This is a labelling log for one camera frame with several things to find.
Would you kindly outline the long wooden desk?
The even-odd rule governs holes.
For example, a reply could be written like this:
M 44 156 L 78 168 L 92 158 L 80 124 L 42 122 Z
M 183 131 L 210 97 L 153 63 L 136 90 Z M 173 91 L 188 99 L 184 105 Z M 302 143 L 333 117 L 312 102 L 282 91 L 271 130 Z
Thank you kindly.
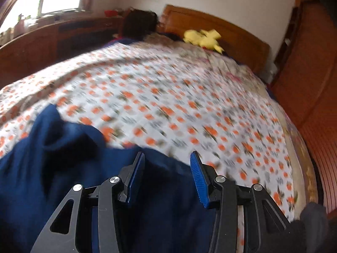
M 75 19 L 40 27 L 1 47 L 1 87 L 48 66 L 100 48 L 118 33 L 122 17 Z

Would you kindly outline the wooden headboard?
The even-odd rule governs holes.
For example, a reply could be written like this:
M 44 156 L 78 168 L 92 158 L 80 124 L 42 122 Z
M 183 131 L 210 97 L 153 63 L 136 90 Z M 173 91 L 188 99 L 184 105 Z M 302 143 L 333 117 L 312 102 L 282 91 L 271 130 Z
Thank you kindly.
M 270 53 L 270 46 L 250 32 L 224 19 L 201 11 L 166 5 L 157 31 L 175 34 L 183 38 L 186 30 L 216 30 L 218 40 L 225 53 L 250 68 L 254 74 L 264 70 Z

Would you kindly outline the yellow plush toy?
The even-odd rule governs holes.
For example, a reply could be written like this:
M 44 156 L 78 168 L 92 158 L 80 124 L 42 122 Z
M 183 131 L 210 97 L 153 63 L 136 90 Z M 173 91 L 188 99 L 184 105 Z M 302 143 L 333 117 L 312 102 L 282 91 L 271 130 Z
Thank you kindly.
M 203 49 L 215 50 L 222 54 L 224 49 L 219 45 L 218 39 L 221 35 L 216 30 L 186 30 L 183 35 L 183 41 L 185 43 L 193 44 L 194 46 L 200 46 Z

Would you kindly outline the navy blue coat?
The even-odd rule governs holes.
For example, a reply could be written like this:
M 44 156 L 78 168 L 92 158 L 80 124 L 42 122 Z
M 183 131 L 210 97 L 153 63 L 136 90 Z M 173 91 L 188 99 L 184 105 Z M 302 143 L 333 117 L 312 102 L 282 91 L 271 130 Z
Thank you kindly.
M 215 212 L 199 201 L 188 165 L 151 148 L 108 147 L 100 131 L 64 121 L 54 105 L 1 159 L 1 251 L 29 252 L 74 185 L 101 185 L 139 152 L 136 201 L 115 209 L 122 252 L 207 252 Z

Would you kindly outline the red bowl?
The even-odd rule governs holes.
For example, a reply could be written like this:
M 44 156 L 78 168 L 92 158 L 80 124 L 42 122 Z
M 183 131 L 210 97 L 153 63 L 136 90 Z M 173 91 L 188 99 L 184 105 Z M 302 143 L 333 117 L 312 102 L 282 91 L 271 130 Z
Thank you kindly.
M 104 11 L 104 16 L 106 18 L 112 18 L 118 16 L 118 11 L 117 10 L 105 10 Z

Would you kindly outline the wooden wardrobe with louvred doors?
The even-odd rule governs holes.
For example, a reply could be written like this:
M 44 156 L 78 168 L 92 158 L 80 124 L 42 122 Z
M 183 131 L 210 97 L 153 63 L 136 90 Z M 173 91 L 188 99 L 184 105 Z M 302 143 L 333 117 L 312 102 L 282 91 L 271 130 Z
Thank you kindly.
M 323 204 L 336 211 L 336 23 L 319 0 L 295 0 L 290 44 L 271 89 L 319 171 Z

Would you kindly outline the orange print bed sheet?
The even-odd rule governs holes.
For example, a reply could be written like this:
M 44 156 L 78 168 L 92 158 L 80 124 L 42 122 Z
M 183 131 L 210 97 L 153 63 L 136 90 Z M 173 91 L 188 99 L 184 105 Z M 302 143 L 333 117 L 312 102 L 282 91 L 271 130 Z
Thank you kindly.
M 294 221 L 284 115 L 256 77 L 221 75 L 146 42 L 94 50 L 1 89 L 1 159 L 49 105 L 96 128 L 111 148 L 151 148 L 189 168 L 197 151 L 237 185 L 261 184 Z

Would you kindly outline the floral quilt near headboard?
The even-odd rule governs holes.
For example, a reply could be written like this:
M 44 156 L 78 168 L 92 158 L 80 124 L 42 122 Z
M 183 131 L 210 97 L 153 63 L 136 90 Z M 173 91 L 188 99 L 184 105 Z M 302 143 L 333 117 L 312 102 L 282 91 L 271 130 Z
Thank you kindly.
M 144 41 L 149 44 L 170 48 L 183 58 L 202 61 L 221 75 L 231 74 L 239 78 L 255 77 L 255 74 L 247 65 L 239 63 L 227 55 L 221 55 L 214 51 L 205 50 L 181 40 L 173 40 L 165 35 L 152 33 L 147 35 L 144 38 Z

